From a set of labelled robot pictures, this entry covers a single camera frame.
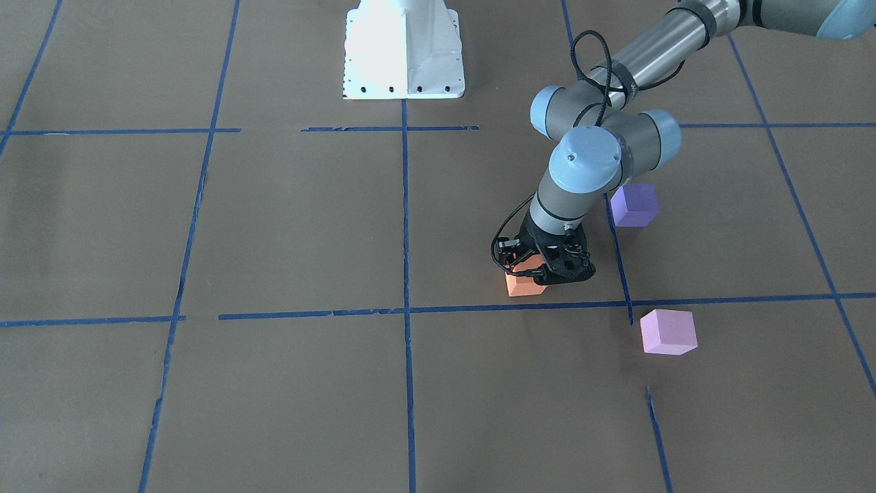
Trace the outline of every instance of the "blue tape line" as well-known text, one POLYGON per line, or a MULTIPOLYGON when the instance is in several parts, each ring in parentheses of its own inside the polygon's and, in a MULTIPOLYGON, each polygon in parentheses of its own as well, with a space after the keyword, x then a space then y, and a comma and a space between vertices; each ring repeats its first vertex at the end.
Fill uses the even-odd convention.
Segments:
POLYGON ((240 133, 240 128, 119 128, 95 130, 16 130, 10 135, 139 135, 154 133, 240 133))
POLYGON ((709 123, 709 124, 679 124, 681 128, 871 128, 876 127, 874 122, 861 123, 758 123, 758 124, 735 124, 735 123, 709 123))
POLYGON ((173 304, 173 319, 170 323, 170 329, 167 334, 167 346, 165 347, 165 357, 163 368, 161 371, 161 390, 159 398, 155 401, 155 409, 152 411, 152 426, 149 430, 149 442, 146 445, 146 454, 143 459, 143 472, 140 475, 139 493, 145 493, 146 484, 149 482, 149 469, 152 465, 152 454, 155 451, 155 437, 157 436, 159 423, 161 420, 161 408, 164 403, 165 390, 167 388, 167 377, 170 371, 171 348, 173 341, 176 338, 176 329, 179 322, 180 308, 182 306, 182 295, 186 289, 186 275, 188 273, 188 264, 192 256, 192 246, 194 244, 194 232, 198 225, 198 214, 201 211, 201 199, 204 193, 204 183, 207 178, 207 168, 210 161, 210 154, 213 148, 213 138, 215 136, 216 121, 219 119, 219 106, 222 102, 222 93, 225 86, 225 76, 228 74, 228 64, 231 58, 231 46, 234 43, 234 31, 237 28, 237 13, 240 11, 240 0, 234 2, 234 12, 231 14, 231 27, 228 32, 228 42, 225 45, 225 57, 222 64, 222 72, 219 74, 219 85, 216 88, 216 97, 213 104, 213 117, 210 120, 210 132, 207 134, 207 145, 204 148, 204 159, 201 162, 201 175, 198 178, 198 190, 194 196, 194 208, 192 209, 192 222, 188 227, 188 238, 186 240, 186 252, 182 258, 182 269, 180 270, 180 288, 177 291, 176 301, 173 304))
POLYGON ((876 122, 863 123, 806 123, 806 124, 767 124, 773 128, 872 128, 876 122))
POLYGON ((858 361, 861 363, 861 368, 864 369, 864 375, 867 378, 867 382, 870 383, 870 391, 873 393, 873 396, 876 397, 876 381, 873 380, 873 373, 870 370, 870 365, 867 364, 867 358, 864 356, 864 351, 861 350, 861 345, 858 342, 858 336, 855 335, 854 329, 851 328, 851 322, 849 321, 849 316, 845 313, 845 307, 843 307, 843 302, 840 301, 839 297, 837 297, 834 302, 837 304, 837 309, 839 310, 840 317, 843 318, 845 331, 849 333, 851 345, 855 348, 855 354, 858 356, 858 361))
MULTIPOLYGON (((872 299, 876 293, 844 293, 837 295, 843 299, 872 299)), ((685 304, 749 304, 749 303, 782 303, 798 301, 825 301, 834 296, 825 294, 812 295, 778 295, 770 297, 710 297, 710 298, 676 298, 630 300, 632 306, 672 306, 685 304)), ((626 300, 593 301, 569 303, 540 304, 471 304, 448 306, 412 306, 411 313, 455 313, 460 311, 526 311, 526 310, 579 310, 590 308, 626 307, 626 300)), ((315 318, 315 317, 355 317, 367 315, 399 315, 404 308, 366 308, 358 310, 314 310, 314 311, 267 311, 252 313, 223 313, 219 320, 254 320, 263 318, 315 318)))
POLYGON ((611 201, 608 199, 608 194, 603 194, 605 199, 605 215, 608 217, 608 227, 611 229, 611 238, 614 240, 614 254, 618 258, 618 273, 620 274, 620 286, 624 289, 624 300, 626 301, 626 312, 630 317, 630 325, 635 325, 636 318, 632 314, 632 300, 630 299, 630 287, 626 282, 626 272, 624 271, 624 258, 620 255, 620 242, 618 242, 618 230, 614 227, 614 212, 611 210, 611 201))
POLYGON ((681 128, 763 128, 764 124, 679 124, 681 128))
POLYGON ((797 208, 797 212, 800 214, 800 219, 803 221, 803 226, 806 228, 806 233, 809 236, 809 242, 811 242, 812 247, 815 248, 816 257, 818 258, 818 263, 821 265, 822 272, 824 273, 824 278, 827 280, 828 286, 830 287, 830 292, 836 295, 837 288, 833 283, 833 279, 830 277, 830 272, 827 269, 827 264, 824 261, 821 248, 818 246, 815 234, 812 232, 812 227, 809 225, 809 219, 806 217, 806 212, 803 211, 803 206, 800 202, 800 198, 797 196, 797 190, 794 187, 794 183, 791 181, 791 175, 788 173, 788 168, 785 166, 785 160, 781 157, 779 145, 776 143, 775 137, 773 136, 773 131, 770 129, 770 126, 767 123, 767 115, 764 112, 763 107, 760 105, 760 99, 758 98, 757 93, 754 91, 752 79, 751 77, 749 77, 748 71, 745 69, 745 64, 742 62, 742 57, 739 55, 739 50, 736 48, 736 42, 733 40, 732 35, 728 34, 727 39, 730 41, 730 46, 733 49, 733 54, 736 55, 736 61, 739 64, 739 68, 742 69, 742 75, 745 78, 745 84, 748 85, 748 90, 752 93, 752 99, 754 100, 754 105, 758 109, 760 119, 763 121, 763 124, 766 127, 766 134, 769 137, 770 144, 773 146, 773 152, 775 153, 776 160, 778 160, 779 162, 779 168, 781 168, 781 173, 785 177, 785 183, 788 185, 788 190, 791 192, 791 197, 794 199, 794 205, 797 208))
POLYGON ((50 327, 56 325, 107 325, 107 324, 154 324, 170 322, 167 317, 110 317, 110 318, 56 318, 48 320, 10 320, 0 322, 0 327, 50 327))
POLYGON ((403 308, 370 308, 364 310, 268 311, 264 313, 223 313, 220 320, 255 320, 261 318, 355 317, 360 315, 398 315, 403 308))
POLYGON ((666 493, 672 493, 672 478, 669 477, 669 465, 666 461, 666 450, 663 448, 663 437, 660 433, 660 422, 657 421, 657 410, 654 408, 651 386, 647 388, 648 412, 651 414, 651 427, 654 429, 654 442, 657 444, 657 454, 660 456, 660 467, 663 470, 663 483, 666 484, 666 493))
POLYGON ((462 126, 409 126, 409 132, 477 132, 481 129, 480 125, 462 125, 462 126))
POLYGON ((411 353, 411 271, 410 271, 410 208, 408 194, 408 166, 407 166, 407 100, 401 100, 401 184, 402 184, 402 209, 404 221, 402 226, 402 253, 404 258, 404 286, 405 286, 405 373, 407 388, 407 481, 408 491, 417 491, 417 458, 416 446, 414 445, 413 432, 413 355, 411 353))
POLYGON ((839 297, 841 299, 871 299, 876 298, 876 293, 844 293, 839 297))
POLYGON ((572 303, 532 303, 532 304, 472 304, 459 306, 420 306, 411 313, 453 313, 458 311, 521 311, 521 310, 570 310, 582 308, 611 308, 626 306, 624 301, 591 301, 572 303))
POLYGON ((309 126, 302 132, 401 132, 400 126, 309 126))
POLYGON ((760 119, 763 121, 764 126, 766 127, 766 134, 769 136, 770 144, 772 144, 773 146, 773 152, 775 153, 775 157, 779 161, 779 167, 781 168, 781 172, 785 176, 785 183, 788 184, 788 189, 791 192, 791 197, 794 199, 794 204, 797 207, 797 212, 800 213, 800 219, 803 221, 803 226, 805 226, 806 228, 806 234, 809 236, 809 241, 812 243, 812 247, 815 249, 818 263, 819 265, 821 265, 822 272, 824 273, 824 279, 827 280, 828 286, 830 287, 830 293, 831 295, 833 295, 834 301, 836 302, 837 308, 839 309, 840 316, 842 317, 843 323, 845 324, 845 330, 849 333, 849 338, 851 339, 851 343, 855 348, 855 353, 858 355, 858 361, 861 364, 861 368, 864 370, 864 375, 866 376, 867 381, 870 383, 870 389, 872 390, 873 396, 876 397, 876 383, 874 383, 873 381, 870 366, 867 364, 866 357, 860 349, 860 345, 858 344, 858 337, 855 335, 855 331, 851 327, 851 322, 849 322, 848 317, 846 317, 845 315, 843 301, 841 299, 841 296, 837 293, 837 286, 834 284, 833 278, 830 276, 830 271, 827 268, 827 262, 824 261, 821 247, 818 246, 818 241, 816 240, 815 234, 812 232, 812 227, 809 225, 809 219, 806 217, 806 212, 803 211, 802 203, 800 202, 800 198, 797 196, 797 190, 794 188, 794 183, 791 181, 791 175, 788 172, 788 168, 785 166, 785 160, 781 157, 779 145, 776 143, 775 137, 773 136, 773 130, 770 128, 770 125, 767 122, 767 115, 764 112, 763 107, 760 105, 760 100, 754 90, 752 79, 748 76, 748 71, 745 69, 745 63, 743 63, 742 56, 739 54, 738 48, 736 48, 736 42, 733 40, 733 37, 730 34, 727 35, 727 39, 730 41, 730 46, 733 49, 733 54, 736 55, 736 61, 739 64, 739 68, 742 69, 742 75, 745 78, 745 83, 748 85, 748 90, 752 93, 754 105, 758 109, 760 119))
MULTIPOLYGON (((408 132, 477 132, 480 125, 406 126, 408 132)), ((309 126, 302 132, 401 132, 400 126, 309 126)))
POLYGON ((52 31, 54 30, 55 21, 58 20, 58 12, 60 11, 60 5, 62 0, 58 0, 55 3, 54 11, 52 12, 52 20, 49 21, 49 26, 46 28, 46 35, 43 36, 42 43, 39 44, 39 50, 37 52, 37 58, 34 59, 33 65, 31 65, 31 71, 27 74, 27 79, 25 79, 25 86, 21 88, 21 94, 18 95, 18 101, 15 103, 15 110, 12 111, 12 116, 9 119, 9 124, 6 126, 6 133, 3 135, 3 139, 0 140, 0 156, 3 155, 3 151, 6 148, 6 143, 9 141, 9 137, 11 135, 12 129, 15 128, 15 122, 18 120, 18 115, 21 113, 21 108, 25 103, 25 97, 27 97, 27 91, 31 88, 31 83, 33 83, 33 77, 37 73, 37 67, 39 67, 39 61, 43 59, 43 53, 46 52, 46 45, 48 45, 49 37, 52 36, 52 31))
POLYGON ((681 298, 681 299, 655 299, 633 300, 633 306, 659 306, 677 304, 743 304, 743 303, 774 303, 789 301, 815 301, 831 300, 834 296, 823 295, 781 295, 774 297, 714 297, 714 298, 681 298))

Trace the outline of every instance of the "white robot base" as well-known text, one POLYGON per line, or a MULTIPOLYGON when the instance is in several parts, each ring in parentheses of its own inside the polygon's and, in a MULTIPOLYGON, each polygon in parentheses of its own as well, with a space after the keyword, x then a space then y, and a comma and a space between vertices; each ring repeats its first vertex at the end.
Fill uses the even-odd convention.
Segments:
POLYGON ((343 96, 450 99, 465 92, 459 15, 443 0, 362 0, 347 13, 343 96))

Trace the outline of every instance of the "purple cube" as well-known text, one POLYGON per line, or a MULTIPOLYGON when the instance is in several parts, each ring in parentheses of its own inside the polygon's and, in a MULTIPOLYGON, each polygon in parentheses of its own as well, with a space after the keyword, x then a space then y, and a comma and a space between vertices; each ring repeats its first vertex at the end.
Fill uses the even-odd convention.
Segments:
POLYGON ((617 227, 647 226, 659 211, 651 183, 627 183, 611 198, 611 215, 617 227))
POLYGON ((654 310, 641 319, 642 346, 651 354, 685 354, 697 347, 694 314, 654 310))

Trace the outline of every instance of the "cube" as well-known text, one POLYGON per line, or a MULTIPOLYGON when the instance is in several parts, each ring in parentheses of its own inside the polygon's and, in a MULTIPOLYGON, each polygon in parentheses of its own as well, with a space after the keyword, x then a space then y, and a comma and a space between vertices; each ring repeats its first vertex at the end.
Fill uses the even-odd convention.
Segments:
MULTIPOLYGON (((543 263, 545 263, 545 261, 541 258, 541 255, 535 254, 514 266, 514 272, 527 270, 529 268, 537 268, 543 263)), ((508 285, 509 297, 531 297, 534 295, 540 295, 548 288, 548 286, 540 286, 536 284, 532 277, 514 277, 513 275, 508 274, 505 274, 505 284, 508 285)))
POLYGON ((642 346, 650 354, 685 354, 697 347, 694 314, 654 310, 641 319, 642 346))
POLYGON ((611 215, 617 227, 644 227, 660 212, 651 183, 627 183, 611 198, 611 215))

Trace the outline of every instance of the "black cable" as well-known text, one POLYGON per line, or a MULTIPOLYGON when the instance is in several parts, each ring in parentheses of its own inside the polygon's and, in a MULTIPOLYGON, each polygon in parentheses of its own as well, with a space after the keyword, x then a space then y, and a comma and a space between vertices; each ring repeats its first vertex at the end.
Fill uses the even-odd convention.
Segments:
MULTIPOLYGON (((605 39, 602 37, 601 34, 599 34, 599 33, 596 32, 596 31, 585 31, 585 32, 582 32, 581 34, 579 34, 579 35, 575 38, 575 40, 572 42, 572 49, 571 49, 572 66, 575 67, 575 72, 576 72, 576 74, 578 75, 578 78, 580 78, 580 79, 582 79, 582 80, 584 80, 584 81, 586 81, 586 82, 589 82, 590 85, 592 85, 593 87, 595 87, 595 88, 599 89, 600 91, 602 91, 602 92, 604 93, 604 100, 605 100, 605 92, 606 92, 605 88, 608 88, 608 91, 607 91, 607 92, 625 92, 625 93, 626 93, 626 89, 624 89, 624 88, 613 88, 613 87, 610 87, 610 85, 611 85, 611 76, 613 75, 613 73, 612 73, 612 71, 611 71, 609 68, 607 68, 609 74, 608 74, 608 80, 606 81, 606 84, 605 84, 605 85, 600 84, 599 82, 594 81, 593 79, 590 79, 590 78, 589 78, 587 75, 585 75, 584 72, 581 70, 581 66, 578 65, 578 55, 577 55, 577 53, 576 53, 576 51, 575 51, 575 48, 576 48, 576 45, 578 44, 578 41, 579 41, 581 38, 583 38, 584 36, 587 36, 587 35, 594 36, 595 38, 597 38, 597 39, 599 40, 599 43, 602 45, 602 47, 603 47, 603 51, 605 52, 605 64, 608 65, 608 67, 611 67, 611 54, 610 54, 610 52, 609 52, 608 44, 605 42, 605 39)), ((667 75, 666 77, 664 77, 663 79, 660 79, 659 81, 654 82, 654 83, 652 83, 652 84, 648 84, 648 85, 646 85, 646 86, 640 86, 640 87, 639 87, 639 92, 644 91, 644 90, 654 89, 654 88, 657 87, 657 86, 660 86, 660 85, 662 85, 662 84, 664 84, 664 83, 666 83, 666 82, 669 82, 670 80, 673 79, 673 77, 675 77, 676 75, 678 75, 679 72, 682 71, 682 67, 684 67, 684 61, 682 61, 681 63, 678 64, 678 67, 675 68, 675 70, 672 72, 672 74, 669 74, 669 75, 667 75)), ((598 123, 596 123, 597 126, 599 126, 599 124, 602 123, 602 115, 603 115, 603 113, 600 113, 600 117, 597 119, 597 122, 598 122, 598 123)))
MULTIPOLYGON (((684 67, 684 62, 685 61, 682 60, 682 62, 678 64, 678 67, 675 68, 675 70, 672 72, 672 74, 667 75, 666 77, 660 79, 659 81, 657 81, 653 84, 648 84, 647 86, 639 87, 639 92, 642 92, 644 90, 654 89, 655 87, 657 87, 661 84, 664 84, 666 82, 671 81, 673 77, 675 77, 676 75, 678 75, 679 72, 682 71, 682 67, 684 67)), ((599 84, 598 82, 595 82, 595 84, 597 85, 597 89, 602 90, 602 88, 603 88, 602 84, 599 84)), ((611 92, 626 92, 624 89, 621 89, 621 88, 609 88, 609 90, 611 92)))
POLYGON ((490 256, 492 256, 493 261, 496 262, 496 265, 498 265, 499 268, 504 270, 506 274, 513 275, 514 277, 527 277, 526 271, 514 272, 513 270, 510 270, 509 268, 505 267, 505 265, 503 265, 502 262, 498 261, 498 257, 496 256, 496 246, 498 245, 498 237, 502 235, 502 230, 505 229, 505 226, 507 226, 508 223, 511 222, 511 220, 514 218, 514 216, 516 216, 517 213, 520 212, 521 209, 526 207, 526 205, 529 204, 533 200, 534 197, 535 197, 535 194, 533 193, 526 200, 524 200, 522 204, 518 205, 517 209, 514 209, 514 211, 511 214, 509 214, 507 218, 505 218, 505 222, 503 222, 502 225, 498 228, 498 231, 496 231, 496 236, 493 237, 493 241, 490 243, 490 256))
POLYGON ((599 115, 597 116, 597 121, 594 124, 595 126, 600 126, 602 124, 602 119, 605 116, 605 111, 608 109, 608 105, 611 101, 609 98, 609 89, 611 88, 611 75, 612 75, 612 72, 611 72, 611 52, 609 51, 608 43, 605 42, 605 38, 602 37, 602 34, 596 32, 596 31, 590 31, 590 30, 584 31, 581 34, 578 34, 577 37, 575 37, 575 40, 572 41, 570 55, 572 57, 572 66, 575 67, 575 71, 578 74, 578 77, 580 77, 582 80, 589 81, 589 82, 595 82, 595 81, 592 81, 587 75, 585 75, 584 72, 581 70, 581 67, 578 66, 578 55, 575 53, 575 48, 576 48, 576 46, 578 46, 578 41, 580 41, 581 38, 583 38, 585 36, 593 36, 594 38, 596 38, 599 41, 599 44, 602 45, 603 52, 605 53, 605 64, 608 66, 608 68, 606 69, 606 73, 607 73, 606 77, 605 77, 606 81, 605 81, 605 85, 603 86, 603 102, 602 102, 602 106, 599 107, 599 115))

